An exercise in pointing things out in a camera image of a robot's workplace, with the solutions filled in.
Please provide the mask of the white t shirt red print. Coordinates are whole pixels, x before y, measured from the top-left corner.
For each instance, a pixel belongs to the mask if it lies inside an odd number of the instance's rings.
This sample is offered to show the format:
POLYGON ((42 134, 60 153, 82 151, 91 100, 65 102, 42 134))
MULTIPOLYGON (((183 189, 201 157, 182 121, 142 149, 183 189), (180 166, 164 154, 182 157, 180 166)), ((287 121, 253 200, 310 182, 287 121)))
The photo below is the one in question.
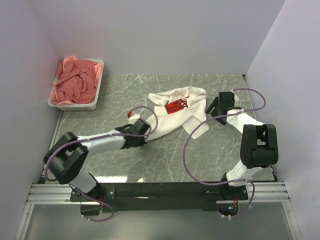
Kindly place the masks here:
POLYGON ((155 115, 146 121, 154 129, 148 141, 163 137, 182 127, 188 134, 207 119, 207 92, 203 88, 186 86, 160 93, 149 93, 155 104, 155 115))

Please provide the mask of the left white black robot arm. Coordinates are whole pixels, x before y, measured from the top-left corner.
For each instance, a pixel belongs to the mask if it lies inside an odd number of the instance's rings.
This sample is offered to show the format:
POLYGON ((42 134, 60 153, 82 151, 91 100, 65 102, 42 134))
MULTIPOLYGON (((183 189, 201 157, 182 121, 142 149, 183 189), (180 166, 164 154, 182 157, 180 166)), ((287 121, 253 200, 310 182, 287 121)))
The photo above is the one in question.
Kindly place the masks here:
POLYGON ((107 151, 142 147, 150 129, 151 126, 139 118, 133 124, 91 136, 67 132, 44 156, 44 176, 48 181, 71 185, 79 189, 88 201, 94 201, 103 194, 103 190, 92 174, 82 170, 85 160, 107 151))

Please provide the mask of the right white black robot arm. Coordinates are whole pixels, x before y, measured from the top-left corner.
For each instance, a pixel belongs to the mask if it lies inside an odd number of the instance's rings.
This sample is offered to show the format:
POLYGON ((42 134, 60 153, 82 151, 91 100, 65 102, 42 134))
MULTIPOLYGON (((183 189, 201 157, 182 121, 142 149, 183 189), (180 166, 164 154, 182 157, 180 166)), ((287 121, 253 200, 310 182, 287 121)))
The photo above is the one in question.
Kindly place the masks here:
POLYGON ((221 197, 226 200, 232 199, 256 173, 279 160, 275 125, 254 119, 235 103, 233 92, 219 92, 205 111, 211 117, 224 116, 217 121, 222 125, 229 124, 241 133, 240 160, 222 177, 222 181, 227 182, 218 186, 221 197))

